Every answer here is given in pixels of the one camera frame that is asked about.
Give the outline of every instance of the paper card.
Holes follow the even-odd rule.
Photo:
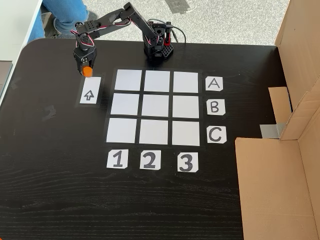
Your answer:
[[[139,143],[167,145],[168,121],[142,119]]]
[[[168,95],[143,95],[142,116],[168,117]]]
[[[209,99],[206,101],[206,111],[208,115],[224,115],[226,113],[224,99]]]
[[[195,173],[199,170],[197,152],[181,152],[178,155],[178,172]]]
[[[224,81],[221,76],[207,76],[205,79],[206,91],[218,91],[224,89]]]
[[[206,138],[209,144],[224,144],[227,141],[227,130],[225,126],[208,126]]]
[[[198,73],[175,71],[173,74],[174,93],[198,93]]]
[[[199,122],[173,121],[172,145],[200,146]]]
[[[172,116],[174,118],[199,118],[198,96],[173,96]]]
[[[80,104],[96,104],[99,94],[101,77],[86,77],[80,98]]]
[[[144,91],[169,92],[170,72],[169,71],[146,71]]]
[[[140,91],[141,74],[142,70],[119,69],[114,90]]]
[[[137,119],[110,118],[106,135],[107,143],[135,143]]]
[[[109,169],[125,169],[128,167],[129,149],[111,150],[106,167]]]
[[[161,168],[161,151],[145,150],[141,153],[140,169],[159,170]]]
[[[137,115],[139,94],[115,93],[113,95],[112,115]]]

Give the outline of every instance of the gray floor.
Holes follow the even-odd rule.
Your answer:
[[[102,17],[122,8],[128,0],[83,0]],[[186,1],[184,14],[173,14],[167,2]],[[145,19],[171,21],[188,43],[273,45],[289,0],[131,0]],[[176,31],[180,42],[182,34]],[[101,37],[105,40],[141,41],[134,24]]]

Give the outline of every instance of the cardboard flap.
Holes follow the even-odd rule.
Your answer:
[[[318,240],[297,140],[237,138],[244,240]]]
[[[282,87],[269,87],[275,122],[277,124],[288,122],[291,115],[291,106],[288,89]]]
[[[311,117],[320,106],[320,91],[307,92],[293,111],[286,124],[281,140],[297,140],[300,138]]]
[[[320,108],[298,140],[314,218],[320,231]]]
[[[319,85],[315,85],[320,76],[319,9],[319,0],[291,0],[279,33],[277,45],[293,108]]]

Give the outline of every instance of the arrow card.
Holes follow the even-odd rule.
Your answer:
[[[82,89],[80,104],[96,104],[101,77],[86,77]]]

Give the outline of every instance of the person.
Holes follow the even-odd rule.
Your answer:
[[[87,21],[89,16],[83,0],[43,0],[42,4],[51,15],[45,20],[47,24],[44,29],[41,9],[39,9],[28,43],[44,37],[56,38],[60,34],[72,36],[70,30],[76,30],[75,24]]]

